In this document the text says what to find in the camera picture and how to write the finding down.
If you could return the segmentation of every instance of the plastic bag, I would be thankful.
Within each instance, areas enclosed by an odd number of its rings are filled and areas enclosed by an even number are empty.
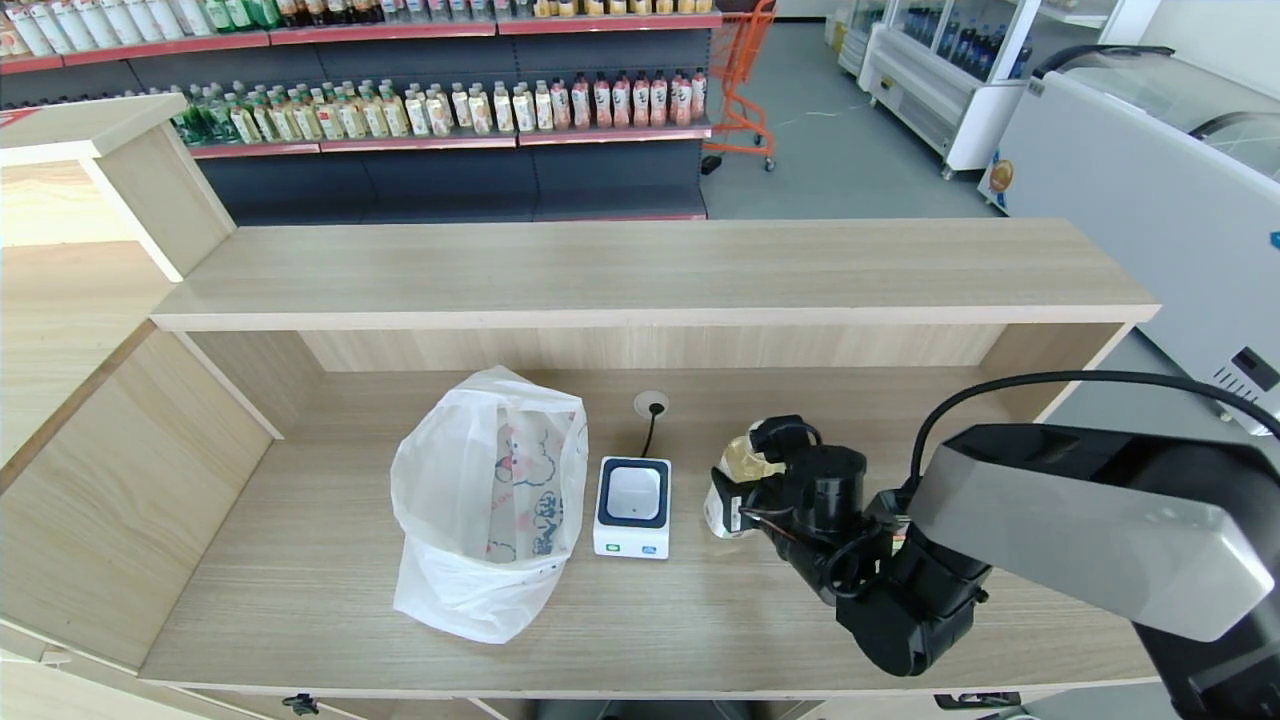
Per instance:
[[[394,607],[485,643],[547,605],[582,527],[582,400],[497,366],[451,389],[392,461]]]

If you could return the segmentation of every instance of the wooden shelf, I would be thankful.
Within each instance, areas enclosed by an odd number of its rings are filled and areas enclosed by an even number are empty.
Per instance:
[[[576,222],[470,225],[466,242],[452,227],[239,228],[152,319],[173,331],[1137,323],[1157,309],[1064,220]]]
[[[828,442],[865,452],[869,495],[901,483],[919,421],[984,379],[977,368],[529,373],[585,400],[589,468],[639,450],[644,423],[631,407],[639,389],[677,398],[653,446],[673,462],[672,557],[595,556],[588,523],[550,602],[511,643],[485,646],[421,625],[392,609],[403,534],[387,473],[401,438],[463,377],[325,375],[288,438],[262,457],[140,676],[320,697],[669,700],[1153,675],[1125,620],[997,573],[965,641],[927,676],[892,678],[763,537],[721,541],[707,529],[708,469],[750,421],[800,413]],[[947,415],[933,439],[1006,418],[995,397],[979,397]],[[585,507],[594,500],[589,474]]]
[[[689,15],[577,15],[572,18],[509,18],[498,20],[498,35],[554,35],[566,32],[625,32],[648,29],[714,29],[719,10]]]

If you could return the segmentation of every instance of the orange shopping cart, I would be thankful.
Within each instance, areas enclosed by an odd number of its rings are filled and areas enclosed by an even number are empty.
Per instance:
[[[748,152],[764,155],[765,172],[773,172],[773,133],[769,132],[764,109],[742,96],[744,86],[751,79],[751,67],[760,46],[769,33],[769,26],[777,15],[777,0],[758,0],[746,13],[723,13],[724,23],[712,33],[712,77],[719,78],[723,102],[721,120],[712,128],[713,138],[723,142],[708,142],[703,147],[708,152]],[[731,145],[733,133],[753,133],[753,145]],[[708,173],[719,165],[719,159],[708,168]]]

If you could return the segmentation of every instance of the pink bottle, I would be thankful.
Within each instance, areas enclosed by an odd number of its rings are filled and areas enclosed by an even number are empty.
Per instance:
[[[609,109],[609,81],[604,73],[595,73],[595,127],[613,127],[613,111]]]
[[[667,78],[662,77],[662,70],[649,83],[649,124],[655,128],[667,124]]]
[[[644,70],[640,70],[631,86],[631,104],[635,108],[632,124],[637,128],[649,127],[649,79],[644,77]]]
[[[631,126],[631,81],[626,72],[618,73],[618,79],[613,82],[613,127],[625,128]]]

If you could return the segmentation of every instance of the plastic bottle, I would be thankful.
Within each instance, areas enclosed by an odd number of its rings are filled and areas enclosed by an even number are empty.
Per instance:
[[[577,73],[573,78],[573,90],[570,92],[570,101],[573,106],[573,127],[588,129],[591,127],[591,85],[586,82],[586,76]]]
[[[549,131],[556,128],[556,119],[552,115],[552,94],[547,88],[547,81],[538,81],[534,88],[534,117],[538,120],[538,129]]]
[[[516,132],[516,119],[511,114],[511,94],[500,79],[493,83],[493,115],[498,132]]]
[[[556,129],[566,131],[573,120],[570,113],[568,90],[564,87],[564,81],[556,78],[552,81],[552,124]]]
[[[332,83],[329,83],[329,88],[333,88]],[[316,122],[320,123],[320,131],[324,132],[325,140],[347,137],[342,127],[342,118],[338,117],[338,108],[329,100],[325,90],[319,87],[311,90],[311,109],[316,113]]]
[[[631,85],[631,124],[637,128],[649,127],[649,78],[644,70],[636,74],[636,81]]]
[[[692,119],[700,120],[707,117],[707,72],[703,68],[694,70],[694,77],[689,81],[692,97],[689,101],[689,111]]]
[[[52,10],[50,10],[45,4],[32,3],[31,5],[27,5],[27,12],[31,13],[31,19],[36,20],[36,27],[40,28],[45,40],[49,41],[49,46],[54,49],[54,53],[58,53],[59,55],[68,55],[76,51],[70,38],[67,37],[67,33],[63,32],[61,27],[59,27],[58,20],[54,19]]]
[[[31,12],[24,5],[9,3],[4,12],[9,17],[9,22],[13,23],[14,32],[27,45],[32,55],[44,58],[55,54],[54,47],[45,38],[45,33],[40,32],[40,26],[36,24]]]
[[[671,86],[672,92],[675,92],[671,114],[677,126],[687,127],[692,124],[694,83],[684,73],[676,70],[676,76],[671,78]]]
[[[649,83],[649,124],[655,128],[667,126],[667,87],[662,70],[654,73]]]
[[[88,32],[84,18],[72,5],[72,0],[50,0],[49,9],[52,10],[54,18],[63,28],[63,32],[67,33],[67,40],[70,41],[76,51],[97,50],[97,42],[93,41],[93,36]]]
[[[520,132],[534,132],[534,128],[538,127],[538,119],[527,85],[516,86],[516,96],[511,99],[511,109],[516,115],[516,127],[520,128]]]
[[[627,79],[626,70],[618,72],[618,78],[613,81],[613,127],[625,128],[631,126],[631,81]]]

